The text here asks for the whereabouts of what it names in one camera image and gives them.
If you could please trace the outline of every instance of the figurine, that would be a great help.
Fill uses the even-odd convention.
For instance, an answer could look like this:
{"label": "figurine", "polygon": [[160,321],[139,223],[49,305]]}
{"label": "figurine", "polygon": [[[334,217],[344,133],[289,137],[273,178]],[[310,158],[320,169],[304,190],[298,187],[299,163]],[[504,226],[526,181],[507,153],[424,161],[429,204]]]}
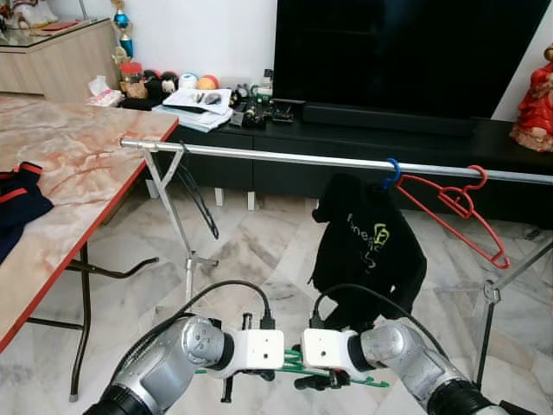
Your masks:
{"label": "figurine", "polygon": [[127,55],[127,52],[120,46],[116,46],[114,52],[115,54],[113,54],[111,58],[117,66],[125,62],[130,62],[130,57]]}
{"label": "figurine", "polygon": [[553,151],[553,44],[543,53],[549,61],[531,76],[530,90],[518,106],[520,116],[511,137],[535,151]]}
{"label": "figurine", "polygon": [[115,27],[115,30],[119,32],[119,43],[127,55],[132,58],[134,56],[134,48],[132,45],[132,39],[130,38],[132,22],[124,13],[123,0],[111,0],[111,2],[116,8],[115,16],[113,17],[113,26]]}
{"label": "figurine", "polygon": [[57,22],[46,0],[10,0],[13,18],[10,26],[15,29],[31,29]]}

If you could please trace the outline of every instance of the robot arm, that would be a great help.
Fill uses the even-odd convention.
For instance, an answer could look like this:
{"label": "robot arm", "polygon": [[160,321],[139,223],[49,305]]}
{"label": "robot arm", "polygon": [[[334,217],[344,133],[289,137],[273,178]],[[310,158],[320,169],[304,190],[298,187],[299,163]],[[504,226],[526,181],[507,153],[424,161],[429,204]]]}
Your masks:
{"label": "robot arm", "polygon": [[308,365],[344,370],[356,380],[366,379],[375,367],[388,367],[431,415],[507,415],[450,361],[427,348],[414,329],[399,322],[387,322],[360,335],[307,329],[302,351]]}
{"label": "robot arm", "polygon": [[[279,368],[283,346],[283,333],[277,330],[227,334],[205,318],[182,318],[129,362],[85,415],[165,413],[198,368],[220,379],[244,369]],[[375,367],[389,367],[431,415],[507,415],[449,361],[428,349],[415,330],[398,322],[360,335],[307,329],[302,350],[311,367],[341,369],[356,380],[366,379]]]}
{"label": "robot arm", "polygon": [[117,373],[85,415],[159,415],[188,389],[197,369],[218,379],[284,363],[284,334],[248,329],[225,333],[210,320],[185,317],[168,327]]}

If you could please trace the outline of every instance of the red statue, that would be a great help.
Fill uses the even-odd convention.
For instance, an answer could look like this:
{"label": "red statue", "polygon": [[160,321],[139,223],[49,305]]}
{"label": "red statue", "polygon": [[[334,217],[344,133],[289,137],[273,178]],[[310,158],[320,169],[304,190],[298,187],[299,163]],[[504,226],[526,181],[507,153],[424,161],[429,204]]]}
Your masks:
{"label": "red statue", "polygon": [[511,137],[535,151],[553,151],[553,45],[543,53],[548,60],[531,76],[530,90],[518,106],[520,117]]}

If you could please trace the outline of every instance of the metal rod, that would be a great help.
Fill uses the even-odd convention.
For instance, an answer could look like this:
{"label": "metal rod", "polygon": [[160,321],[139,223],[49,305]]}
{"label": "metal rod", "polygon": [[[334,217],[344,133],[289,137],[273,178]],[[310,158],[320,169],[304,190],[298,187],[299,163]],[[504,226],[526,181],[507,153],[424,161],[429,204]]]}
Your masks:
{"label": "metal rod", "polygon": [[167,210],[167,212],[169,213],[169,219],[171,220],[171,223],[175,228],[177,235],[179,236],[179,243],[184,248],[187,256],[191,258],[192,248],[190,247],[190,243],[188,242],[187,235],[184,233],[181,220],[179,219],[179,214],[176,212],[173,202],[167,195],[167,189],[165,189],[165,187],[162,185],[162,178],[159,176],[159,171],[157,170],[154,158],[147,150],[144,152],[144,158],[146,159],[146,164],[148,164],[148,169],[150,174],[152,175],[152,179],[154,179],[154,184],[157,187],[159,196],[162,199],[163,206],[165,207],[165,210]]}
{"label": "metal rod", "polygon": [[166,188],[169,182],[171,182],[171,179],[175,175],[176,169],[179,167],[179,162],[181,161],[183,155],[184,155],[184,151],[179,150],[173,156],[173,160],[171,160],[171,164],[169,165],[167,173],[165,173],[165,176],[163,177],[163,180],[162,180],[162,186],[164,188]]}
{"label": "metal rod", "polygon": [[476,355],[476,362],[474,363],[474,367],[476,368],[476,372],[474,373],[474,384],[478,390],[482,388],[482,378],[484,377],[484,366],[486,365],[487,349],[490,343],[494,308],[495,303],[486,302],[484,316],[482,317],[482,324],[480,326],[481,344],[478,347],[478,354]]}
{"label": "metal rod", "polygon": [[[88,264],[88,245],[85,242],[80,248],[80,260],[83,264]],[[85,357],[86,343],[90,334],[91,325],[91,306],[90,306],[90,280],[88,270],[83,269],[80,272],[82,290],[83,290],[83,331],[80,334],[79,348],[75,356],[73,371],[71,372],[71,392],[69,394],[69,402],[76,402],[79,399],[79,377],[80,367]]]}
{"label": "metal rod", "polygon": [[192,292],[194,289],[194,272],[196,271],[195,253],[192,257],[187,258],[186,270],[187,280],[185,281],[184,302],[188,303],[192,299]]}
{"label": "metal rod", "polygon": [[[177,143],[160,143],[157,141],[141,141],[124,138],[121,140],[123,147],[135,149],[146,149],[149,151],[182,151],[185,149],[192,154],[200,156],[217,156],[230,158],[245,158],[250,160],[262,160],[266,162],[313,164],[317,166],[349,167],[356,169],[394,170],[388,162],[375,160],[359,160],[351,158],[307,156],[303,154],[273,153],[269,151],[227,149],[224,147],[208,147],[204,145],[187,144],[183,146]],[[479,178],[480,172],[474,169],[460,167],[435,166],[430,164],[400,163],[404,173],[416,173],[426,175],[442,175],[457,177]],[[508,182],[524,182],[553,185],[553,176],[534,175],[530,173],[518,173],[514,171],[487,170],[490,180],[501,180]]]}
{"label": "metal rod", "polygon": [[80,11],[83,14],[83,20],[88,20],[88,13],[86,13],[85,3],[83,2],[83,0],[79,0],[79,4],[80,4]]}
{"label": "metal rod", "polygon": [[72,259],[69,265],[66,267],[66,270],[69,271],[88,271],[91,274],[98,274],[103,275],[105,277],[109,278],[116,278],[116,279],[125,279],[128,277],[132,277],[134,274],[139,272],[142,268],[144,268],[148,264],[154,264],[156,262],[159,262],[159,258],[150,258],[145,259],[144,261],[138,263],[137,265],[133,266],[130,270],[127,272],[120,272],[120,271],[110,271],[106,270],[105,268],[101,268],[96,265],[90,265],[90,264],[83,264],[82,262]]}
{"label": "metal rod", "polygon": [[74,322],[56,322],[55,320],[46,320],[44,318],[35,318],[29,317],[27,322],[33,324],[40,324],[42,326],[52,326],[59,327],[61,329],[71,329],[71,330],[82,330],[83,326],[81,324],[76,324]]}
{"label": "metal rod", "polygon": [[504,276],[498,279],[492,285],[492,290],[502,290],[505,288],[513,279],[530,268],[531,265],[540,259],[549,249],[553,249],[553,239],[546,239],[540,245],[536,246],[536,248],[526,255],[524,259],[513,266]]}

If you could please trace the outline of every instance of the cable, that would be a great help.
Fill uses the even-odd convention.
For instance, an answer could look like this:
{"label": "cable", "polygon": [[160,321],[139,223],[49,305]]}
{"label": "cable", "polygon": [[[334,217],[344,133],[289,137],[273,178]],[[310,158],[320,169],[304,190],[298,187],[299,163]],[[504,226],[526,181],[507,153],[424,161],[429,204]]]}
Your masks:
{"label": "cable", "polygon": [[[191,154],[187,150],[187,146],[185,143],[180,140],[179,144],[182,146],[182,148],[185,151],[185,157],[188,154]],[[209,211],[209,208],[206,206],[206,203],[204,202],[204,199],[201,195],[200,188],[198,186],[198,183],[196,183],[194,177],[192,176],[192,173],[188,170],[186,165],[179,163],[179,167],[176,170],[176,175],[179,178],[179,180],[182,182],[184,187],[187,188],[188,193],[190,196],[192,196],[192,200],[198,207],[198,210],[200,210],[201,215],[204,218],[204,221],[207,223],[207,226],[209,227],[209,230],[213,234],[213,237],[215,239],[219,239],[219,229],[217,228],[217,225],[215,224],[215,220],[213,219],[211,212]]]}
{"label": "cable", "polygon": [[362,290],[364,292],[367,292],[371,294],[372,296],[378,298],[381,301],[384,301],[385,303],[388,303],[392,307],[394,307],[396,310],[398,310],[401,314],[403,314],[405,317],[407,317],[413,324],[415,324],[419,330],[421,330],[428,339],[434,344],[435,349],[440,353],[443,357],[449,360],[448,355],[446,354],[445,350],[442,348],[442,345],[436,340],[434,336],[426,329],[426,327],[423,326],[421,322],[419,322],[415,317],[413,317],[410,313],[405,311],[403,308],[401,308],[399,305],[391,301],[389,298],[383,296],[382,294],[377,293],[376,291],[373,291],[371,289],[366,288],[363,285],[359,284],[337,284],[333,287],[330,287],[327,290],[324,290],[319,297],[315,300],[315,305],[313,306],[313,317],[312,319],[317,321],[321,319],[321,315],[319,314],[319,304],[321,303],[321,300],[326,297],[331,292],[334,292],[336,290],[341,290],[343,288],[355,288],[357,290]]}
{"label": "cable", "polygon": [[263,299],[264,304],[264,316],[261,319],[260,327],[261,329],[273,329],[275,328],[275,320],[272,318],[270,313],[269,298],[257,285],[250,283],[249,281],[242,281],[239,279],[229,279],[226,281],[221,281],[220,283],[215,283],[208,286],[204,290],[196,294],[188,303],[184,304],[176,313],[174,313],[170,318],[164,320],[152,328],[148,333],[143,335],[138,339],[135,344],[133,344],[129,350],[124,354],[124,356],[119,361],[113,375],[111,376],[110,383],[116,378],[119,372],[127,365],[130,359],[134,359],[138,354],[141,354],[163,331],[165,331],[171,324],[176,322],[179,318],[186,316],[193,316],[194,314],[187,313],[187,310],[197,303],[202,297],[204,297],[208,292],[213,291],[219,287],[225,285],[243,285],[249,287],[256,291],[261,298]]}

